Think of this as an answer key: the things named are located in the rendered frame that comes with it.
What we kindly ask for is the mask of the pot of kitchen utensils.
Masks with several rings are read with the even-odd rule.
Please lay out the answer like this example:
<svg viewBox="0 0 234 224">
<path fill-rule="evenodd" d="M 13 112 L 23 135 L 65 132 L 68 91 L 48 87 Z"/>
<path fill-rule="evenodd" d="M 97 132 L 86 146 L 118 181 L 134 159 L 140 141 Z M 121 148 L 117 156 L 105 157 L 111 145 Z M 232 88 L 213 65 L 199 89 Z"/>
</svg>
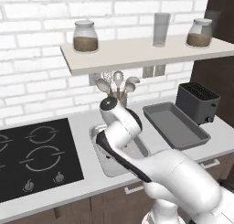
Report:
<svg viewBox="0 0 234 224">
<path fill-rule="evenodd" d="M 140 80 L 137 77 L 129 77 L 123 80 L 123 73 L 119 70 L 112 73 L 105 71 L 102 77 L 95 81 L 96 86 L 102 92 L 105 92 L 108 97 L 115 97 L 123 107 L 127 106 L 127 94 L 134 92 L 136 84 Z"/>
</svg>

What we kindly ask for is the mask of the grey baking tray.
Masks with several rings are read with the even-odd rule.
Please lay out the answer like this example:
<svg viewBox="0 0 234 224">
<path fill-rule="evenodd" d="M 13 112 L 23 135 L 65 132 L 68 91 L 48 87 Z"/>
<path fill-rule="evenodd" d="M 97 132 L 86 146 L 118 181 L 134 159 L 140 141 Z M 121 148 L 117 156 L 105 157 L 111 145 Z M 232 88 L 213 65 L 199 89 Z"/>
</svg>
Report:
<svg viewBox="0 0 234 224">
<path fill-rule="evenodd" d="M 172 102 L 143 107 L 144 116 L 174 149 L 183 151 L 206 144 L 211 136 Z"/>
</svg>

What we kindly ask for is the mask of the steel sink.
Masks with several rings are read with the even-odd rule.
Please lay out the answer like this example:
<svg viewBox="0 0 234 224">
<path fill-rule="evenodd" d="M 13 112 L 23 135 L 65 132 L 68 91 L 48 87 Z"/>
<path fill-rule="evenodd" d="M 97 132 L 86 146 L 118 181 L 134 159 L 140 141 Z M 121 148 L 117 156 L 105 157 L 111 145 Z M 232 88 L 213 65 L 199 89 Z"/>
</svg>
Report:
<svg viewBox="0 0 234 224">
<path fill-rule="evenodd" d="M 128 173 L 127 169 L 125 169 L 122 165 L 118 164 L 115 160 L 109 158 L 106 154 L 104 154 L 101 151 L 100 147 L 96 145 L 97 134 L 103 131 L 105 128 L 105 124 L 94 125 L 90 128 L 90 139 L 101 164 L 102 171 L 107 177 L 115 177 L 126 174 Z M 150 155 L 148 148 L 144 146 L 140 137 L 136 137 L 133 141 L 128 143 L 122 150 L 127 155 L 135 159 L 145 158 Z"/>
</svg>

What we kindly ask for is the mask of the glass jar with brown contents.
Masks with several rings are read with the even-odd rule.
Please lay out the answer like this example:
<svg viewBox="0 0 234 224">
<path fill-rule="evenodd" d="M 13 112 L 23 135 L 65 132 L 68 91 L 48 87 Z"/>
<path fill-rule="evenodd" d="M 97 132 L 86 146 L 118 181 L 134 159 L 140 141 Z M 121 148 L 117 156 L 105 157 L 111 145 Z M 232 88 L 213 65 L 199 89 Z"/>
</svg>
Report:
<svg viewBox="0 0 234 224">
<path fill-rule="evenodd" d="M 190 28 L 186 43 L 190 47 L 206 48 L 212 38 L 212 20 L 207 18 L 195 18 Z"/>
<path fill-rule="evenodd" d="M 93 21 L 79 20 L 75 22 L 73 47 L 75 51 L 81 53 L 90 53 L 98 50 L 99 40 Z"/>
</svg>

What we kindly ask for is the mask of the dark grey toaster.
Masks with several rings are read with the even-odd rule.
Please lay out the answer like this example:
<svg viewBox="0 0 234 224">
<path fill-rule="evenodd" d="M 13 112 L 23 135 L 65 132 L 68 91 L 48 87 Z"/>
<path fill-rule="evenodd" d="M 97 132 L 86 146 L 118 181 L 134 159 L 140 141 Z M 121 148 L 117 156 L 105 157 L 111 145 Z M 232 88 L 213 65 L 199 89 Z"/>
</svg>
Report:
<svg viewBox="0 0 234 224">
<path fill-rule="evenodd" d="M 197 82 L 178 86 L 175 105 L 198 125 L 213 123 L 220 96 Z"/>
</svg>

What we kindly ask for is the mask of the tall clear glass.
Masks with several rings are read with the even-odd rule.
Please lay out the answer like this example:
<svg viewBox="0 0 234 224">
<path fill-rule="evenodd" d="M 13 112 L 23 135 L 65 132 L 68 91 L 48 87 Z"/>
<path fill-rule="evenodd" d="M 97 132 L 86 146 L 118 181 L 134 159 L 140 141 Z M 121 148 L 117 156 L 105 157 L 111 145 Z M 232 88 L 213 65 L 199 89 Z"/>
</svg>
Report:
<svg viewBox="0 0 234 224">
<path fill-rule="evenodd" d="M 163 47 L 165 45 L 170 19 L 171 15 L 169 13 L 154 14 L 153 45 L 155 47 Z"/>
</svg>

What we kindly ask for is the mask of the grey hob knob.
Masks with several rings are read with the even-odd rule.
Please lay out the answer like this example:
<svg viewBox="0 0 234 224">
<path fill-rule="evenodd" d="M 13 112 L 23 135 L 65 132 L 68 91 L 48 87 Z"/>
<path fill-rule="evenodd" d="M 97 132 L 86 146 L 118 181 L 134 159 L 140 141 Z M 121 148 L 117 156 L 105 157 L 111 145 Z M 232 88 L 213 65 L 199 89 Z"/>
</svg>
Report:
<svg viewBox="0 0 234 224">
<path fill-rule="evenodd" d="M 32 191 L 33 188 L 34 188 L 34 183 L 31 180 L 28 180 L 24 187 L 25 191 Z"/>
<path fill-rule="evenodd" d="M 58 172 L 58 174 L 54 178 L 55 183 L 62 183 L 64 181 L 64 176 Z"/>
</svg>

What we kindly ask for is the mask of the brown drawer front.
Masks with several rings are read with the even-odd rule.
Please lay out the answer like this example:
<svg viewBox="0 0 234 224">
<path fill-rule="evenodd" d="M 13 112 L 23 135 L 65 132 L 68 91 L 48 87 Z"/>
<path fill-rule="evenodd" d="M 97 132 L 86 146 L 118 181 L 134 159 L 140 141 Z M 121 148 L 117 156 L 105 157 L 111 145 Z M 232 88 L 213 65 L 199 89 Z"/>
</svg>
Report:
<svg viewBox="0 0 234 224">
<path fill-rule="evenodd" d="M 216 180 L 226 179 L 229 175 L 231 167 L 234 165 L 234 153 L 210 157 L 206 160 L 202 160 L 199 163 L 204 165 L 210 164 L 214 159 L 219 160 L 220 165 L 206 169 Z"/>
<path fill-rule="evenodd" d="M 127 187 L 134 188 L 142 184 L 137 182 Z M 90 198 L 92 224 L 142 224 L 154 201 L 143 190 L 126 195 L 124 188 L 119 187 Z"/>
</svg>

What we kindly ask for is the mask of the black hob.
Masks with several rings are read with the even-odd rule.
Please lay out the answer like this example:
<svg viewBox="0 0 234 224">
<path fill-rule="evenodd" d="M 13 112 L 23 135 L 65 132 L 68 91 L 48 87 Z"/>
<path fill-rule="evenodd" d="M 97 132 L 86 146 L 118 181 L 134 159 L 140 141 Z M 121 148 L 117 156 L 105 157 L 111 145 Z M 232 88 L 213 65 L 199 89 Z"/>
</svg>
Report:
<svg viewBox="0 0 234 224">
<path fill-rule="evenodd" d="M 58 172 L 62 183 L 54 182 Z M 0 131 L 0 203 L 83 178 L 68 119 Z M 32 191 L 24 189 L 28 180 L 34 183 Z"/>
</svg>

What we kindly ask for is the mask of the brown cupboard door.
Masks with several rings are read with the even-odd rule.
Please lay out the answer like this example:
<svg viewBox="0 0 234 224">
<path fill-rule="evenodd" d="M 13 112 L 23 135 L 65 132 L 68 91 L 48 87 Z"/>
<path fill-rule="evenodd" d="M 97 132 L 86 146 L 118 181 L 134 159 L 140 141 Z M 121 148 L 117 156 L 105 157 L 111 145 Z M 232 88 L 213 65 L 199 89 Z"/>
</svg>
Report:
<svg viewBox="0 0 234 224">
<path fill-rule="evenodd" d="M 85 198 L 6 224 L 92 224 L 90 200 Z"/>
</svg>

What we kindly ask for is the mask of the grey wall socket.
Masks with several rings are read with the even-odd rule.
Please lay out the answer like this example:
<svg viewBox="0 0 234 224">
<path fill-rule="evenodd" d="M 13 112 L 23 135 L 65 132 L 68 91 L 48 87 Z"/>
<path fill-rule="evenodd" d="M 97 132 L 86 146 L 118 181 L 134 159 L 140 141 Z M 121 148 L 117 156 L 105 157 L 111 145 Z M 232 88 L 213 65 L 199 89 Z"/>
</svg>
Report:
<svg viewBox="0 0 234 224">
<path fill-rule="evenodd" d="M 165 75 L 165 65 L 143 67 L 143 78 L 152 78 Z"/>
</svg>

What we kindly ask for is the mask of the beige wall shelf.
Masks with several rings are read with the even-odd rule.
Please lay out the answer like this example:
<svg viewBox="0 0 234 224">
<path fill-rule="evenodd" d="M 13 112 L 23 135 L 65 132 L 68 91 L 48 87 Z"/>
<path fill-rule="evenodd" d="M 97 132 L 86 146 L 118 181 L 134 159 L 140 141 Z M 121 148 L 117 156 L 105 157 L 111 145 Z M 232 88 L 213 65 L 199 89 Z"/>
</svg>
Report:
<svg viewBox="0 0 234 224">
<path fill-rule="evenodd" d="M 73 76 L 234 56 L 234 44 L 213 38 L 208 48 L 191 48 L 185 35 L 169 36 L 162 48 L 142 37 L 101 41 L 94 53 L 75 52 L 71 44 L 62 45 L 60 50 Z"/>
</svg>

